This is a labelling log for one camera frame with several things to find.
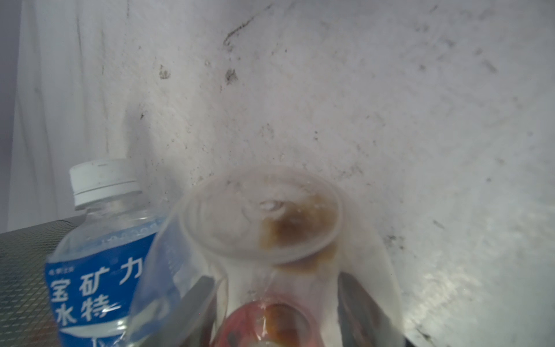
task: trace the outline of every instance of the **clear plastic cup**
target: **clear plastic cup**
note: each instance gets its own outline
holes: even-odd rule
[[[399,290],[381,239],[327,180],[288,167],[239,168],[196,187],[170,218],[151,252],[166,253],[168,244],[159,240],[176,234],[171,239],[185,241],[181,252],[190,264],[202,264],[193,266],[202,268],[196,281],[202,274],[219,285],[202,299],[192,295],[193,310],[174,304],[168,316],[186,324],[166,318],[155,334],[172,336],[158,345],[404,345]],[[149,272],[162,271],[154,259],[149,254],[133,304],[154,285],[144,283]],[[195,280],[183,282],[181,305],[187,306],[186,290]],[[133,306],[126,339],[139,345],[129,339],[139,327],[134,322],[149,316]],[[185,318],[191,312],[196,316]],[[204,339],[194,338],[194,331]]]

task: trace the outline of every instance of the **gray mesh surface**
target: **gray mesh surface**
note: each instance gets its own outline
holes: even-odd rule
[[[0,234],[0,346],[59,346],[44,261],[76,227],[65,220]]]

